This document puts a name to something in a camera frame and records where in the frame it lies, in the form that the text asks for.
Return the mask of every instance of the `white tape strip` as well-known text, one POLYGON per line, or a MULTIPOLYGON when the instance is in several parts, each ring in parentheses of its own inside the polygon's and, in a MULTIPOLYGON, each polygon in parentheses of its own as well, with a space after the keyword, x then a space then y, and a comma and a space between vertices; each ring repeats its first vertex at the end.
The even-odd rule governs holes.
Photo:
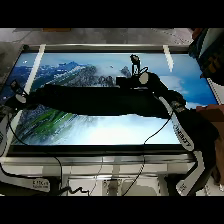
POLYGON ((163 50, 164 50, 164 54, 166 56, 166 60, 167 60, 170 72, 172 72, 174 63, 173 63, 173 59, 171 57, 168 45, 163 45, 163 50))
MULTIPOLYGON (((41 62, 41 59, 42 59, 42 56, 44 54, 44 50, 45 50, 45 46, 46 44, 41 44, 40 45, 40 48, 39 48, 39 52, 35 58, 35 61, 34 61, 34 64, 33 64, 33 68, 30 72, 30 75, 28 77, 28 80, 26 82, 26 85, 25 85, 25 88, 24 90, 29 94, 30 92, 30 89, 31 89, 31 86, 33 84, 33 81, 35 79, 35 76, 36 76, 36 73, 38 71, 38 68, 40 66, 40 62, 41 62)), ((16 130, 16 127, 19 123, 19 119, 21 117, 21 114, 22 114, 22 111, 19 111, 18 114, 14 117, 14 119, 12 120, 11 122, 11 126, 12 126, 12 129, 13 130, 16 130)), ((5 157, 8 153, 8 150, 9 150, 9 147, 10 147, 10 144, 12 142, 12 139, 13 139, 13 133, 11 132, 11 130, 9 129, 8 132, 7 132, 7 146, 6 146, 6 149, 5 149, 5 152, 3 154, 3 157, 5 157)))

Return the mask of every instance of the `white strip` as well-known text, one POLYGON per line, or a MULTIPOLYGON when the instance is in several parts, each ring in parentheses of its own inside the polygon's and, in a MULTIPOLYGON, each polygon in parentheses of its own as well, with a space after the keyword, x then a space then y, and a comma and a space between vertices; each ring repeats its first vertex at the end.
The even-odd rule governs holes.
POLYGON ((166 60, 170 69, 170 72, 173 70, 173 59, 171 57, 168 45, 163 45, 164 54, 166 55, 166 60))
MULTIPOLYGON (((46 46, 46 44, 41 44, 40 45, 39 52, 38 52, 38 54, 37 54, 37 56, 35 58, 34 64, 33 64, 33 68, 31 70, 30 75, 28 77, 28 80, 26 82, 24 90, 27 92, 27 94, 30 93, 31 86, 33 84, 33 81, 35 79, 37 70, 38 70, 38 68, 40 66, 40 62, 41 62, 42 56, 44 54, 45 46, 46 46)), ((21 114, 22 114, 22 111, 19 111, 18 114, 14 117, 14 119, 11 122, 11 126, 12 126, 12 129, 14 131, 16 130, 16 127, 17 127, 17 125, 19 123, 19 119, 21 117, 21 114)), ((8 132, 7 132, 7 146, 6 146, 5 152, 3 154, 4 157, 6 157, 6 155, 8 153, 8 150, 9 150, 10 144, 12 142, 12 139, 13 139, 13 133, 9 129, 8 132)))

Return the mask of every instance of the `gray floor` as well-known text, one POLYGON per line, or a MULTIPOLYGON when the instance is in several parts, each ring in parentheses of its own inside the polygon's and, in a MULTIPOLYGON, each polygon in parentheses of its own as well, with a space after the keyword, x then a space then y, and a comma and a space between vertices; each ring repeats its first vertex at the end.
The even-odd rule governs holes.
POLYGON ((72 28, 43 32, 41 28, 0 28, 0 41, 23 44, 187 44, 188 28, 72 28))

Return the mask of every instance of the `robotic arm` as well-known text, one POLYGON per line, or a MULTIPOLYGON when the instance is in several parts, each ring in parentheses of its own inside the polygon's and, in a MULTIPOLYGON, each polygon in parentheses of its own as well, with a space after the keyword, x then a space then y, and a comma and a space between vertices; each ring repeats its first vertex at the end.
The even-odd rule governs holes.
MULTIPOLYGON (((130 78, 117 77, 116 84, 119 87, 93 88, 45 85, 44 88, 40 88, 30 95, 16 94, 8 99, 4 106, 5 114, 13 116, 13 113, 15 114, 19 110, 35 109, 39 104, 42 104, 82 115, 118 116, 133 113, 161 118, 171 116, 178 140, 196 158, 195 165, 178 182, 176 189, 180 195, 192 195, 204 187, 216 164, 214 142, 219 133, 199 113, 185 107, 186 101, 180 93, 169 90, 159 77, 148 72, 147 68, 140 70, 138 56, 132 55, 131 60, 133 63, 132 76, 130 78), (136 74, 134 73, 135 65, 138 70, 136 74)), ((16 82, 12 84, 16 93, 19 86, 16 82)), ((0 153, 4 151, 6 146, 6 127, 5 117, 0 124, 2 133, 0 153)))

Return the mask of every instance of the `floor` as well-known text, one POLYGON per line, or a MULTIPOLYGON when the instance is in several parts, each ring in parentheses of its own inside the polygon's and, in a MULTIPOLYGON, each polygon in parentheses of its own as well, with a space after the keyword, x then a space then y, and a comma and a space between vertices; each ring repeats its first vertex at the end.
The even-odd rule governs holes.
POLYGON ((0 41, 23 44, 190 44, 188 28, 72 28, 43 32, 42 28, 0 28, 0 41))
MULTIPOLYGON (((155 45, 189 45, 192 31, 188 28, 72 28, 70 32, 43 32, 41 28, 0 28, 0 41, 29 45, 40 44, 155 44, 155 45)), ((11 173, 18 173, 18 167, 11 173)), ((102 195, 102 180, 70 180, 72 189, 82 186, 93 189, 92 195, 102 195)), ((139 178, 128 195, 161 195, 156 178, 139 178)))

